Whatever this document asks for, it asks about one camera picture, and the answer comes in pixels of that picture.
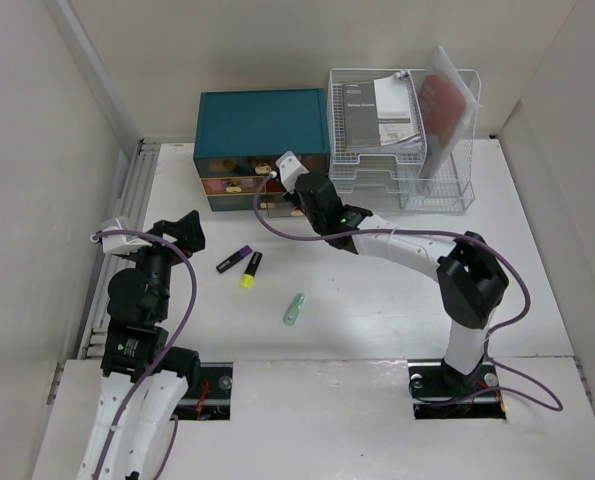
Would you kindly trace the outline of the teal drawer organizer box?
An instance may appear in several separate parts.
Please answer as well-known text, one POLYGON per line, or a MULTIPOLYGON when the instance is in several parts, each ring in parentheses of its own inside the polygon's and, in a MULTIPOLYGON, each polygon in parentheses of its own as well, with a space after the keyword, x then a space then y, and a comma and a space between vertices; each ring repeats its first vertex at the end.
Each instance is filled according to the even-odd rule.
POLYGON ((212 211, 251 210, 263 178, 288 151, 310 171, 329 171, 323 89, 200 95, 193 161, 212 211))

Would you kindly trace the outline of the grey Canon setup guide booklet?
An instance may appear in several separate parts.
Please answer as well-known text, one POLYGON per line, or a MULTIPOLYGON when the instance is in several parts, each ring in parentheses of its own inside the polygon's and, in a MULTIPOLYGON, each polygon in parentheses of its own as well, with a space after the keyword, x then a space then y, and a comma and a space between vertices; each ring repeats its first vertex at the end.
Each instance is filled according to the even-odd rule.
POLYGON ((421 128, 414 119, 406 70, 342 85, 346 147, 351 151, 394 153, 418 150, 421 128))

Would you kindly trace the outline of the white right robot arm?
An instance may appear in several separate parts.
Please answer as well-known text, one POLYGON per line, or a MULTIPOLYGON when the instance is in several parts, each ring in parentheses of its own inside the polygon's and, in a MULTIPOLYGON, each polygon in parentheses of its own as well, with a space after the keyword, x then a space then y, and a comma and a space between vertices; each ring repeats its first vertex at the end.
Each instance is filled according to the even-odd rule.
POLYGON ((472 387, 490 317, 509 284, 495 256, 482 247, 483 238, 473 232, 460 238, 397 234, 398 227, 380 216, 343 204, 323 174, 282 174, 280 178, 286 197, 304 212, 313 230, 333 237, 330 246, 388 260, 438 284, 444 310, 452 321, 440 381, 454 394, 472 387))

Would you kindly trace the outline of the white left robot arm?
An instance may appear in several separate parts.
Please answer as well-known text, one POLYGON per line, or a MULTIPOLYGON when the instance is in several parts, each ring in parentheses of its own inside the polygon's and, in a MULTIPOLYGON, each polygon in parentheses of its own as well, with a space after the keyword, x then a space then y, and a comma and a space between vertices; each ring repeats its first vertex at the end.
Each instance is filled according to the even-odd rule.
POLYGON ((197 211, 177 221, 160 220, 146 232, 124 218, 94 234, 107 255, 132 262, 107 287, 108 323, 101 360, 96 416, 77 473, 80 479, 155 479, 157 443, 183 397, 200 387, 196 351, 175 346, 168 317, 171 272, 190 264, 205 236, 197 211))

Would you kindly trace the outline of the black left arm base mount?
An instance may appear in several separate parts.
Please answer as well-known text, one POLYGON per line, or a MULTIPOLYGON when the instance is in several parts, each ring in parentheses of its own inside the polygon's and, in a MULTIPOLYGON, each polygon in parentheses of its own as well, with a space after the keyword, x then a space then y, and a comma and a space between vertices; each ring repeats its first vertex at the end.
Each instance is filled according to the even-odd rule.
POLYGON ((188 381, 188 389, 174 411, 181 421, 230 419, 232 363, 202 362, 197 351, 172 347, 162 365, 188 381))

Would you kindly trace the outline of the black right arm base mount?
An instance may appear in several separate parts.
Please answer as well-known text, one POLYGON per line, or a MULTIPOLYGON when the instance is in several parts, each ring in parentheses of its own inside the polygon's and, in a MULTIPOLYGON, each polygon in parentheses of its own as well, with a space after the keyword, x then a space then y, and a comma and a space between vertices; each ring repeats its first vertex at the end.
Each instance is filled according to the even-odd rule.
POLYGON ((497 371, 490 362, 480 362, 469 375, 443 360, 411 361, 407 367, 416 420, 506 419, 497 371))

